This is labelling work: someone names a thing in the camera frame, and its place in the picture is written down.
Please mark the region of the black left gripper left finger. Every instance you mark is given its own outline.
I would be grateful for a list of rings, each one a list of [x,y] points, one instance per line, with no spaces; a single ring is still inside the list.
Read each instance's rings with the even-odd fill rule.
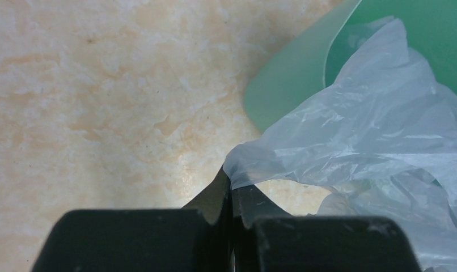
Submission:
[[[179,209],[72,210],[53,226],[33,271],[230,271],[230,180]]]

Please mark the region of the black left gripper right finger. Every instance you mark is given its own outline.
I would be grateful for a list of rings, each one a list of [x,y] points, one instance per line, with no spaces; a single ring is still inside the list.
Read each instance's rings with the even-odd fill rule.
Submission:
[[[411,245],[379,216],[292,216],[251,185],[232,191],[237,271],[420,271]]]

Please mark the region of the blue plastic trash bag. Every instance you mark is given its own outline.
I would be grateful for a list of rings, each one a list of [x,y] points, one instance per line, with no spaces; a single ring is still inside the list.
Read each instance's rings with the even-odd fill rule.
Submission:
[[[234,189],[292,180],[332,190],[319,215],[382,215],[423,269],[457,271],[457,96],[388,16],[350,26],[358,49],[334,83],[236,146]]]

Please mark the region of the green plastic trash bin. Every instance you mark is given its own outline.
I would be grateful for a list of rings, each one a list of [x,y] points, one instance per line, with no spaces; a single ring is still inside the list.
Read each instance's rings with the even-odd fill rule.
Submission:
[[[394,16],[410,47],[430,63],[438,82],[457,94],[457,1],[343,1],[292,39],[257,73],[244,109],[264,131],[332,84],[354,52],[360,25]]]

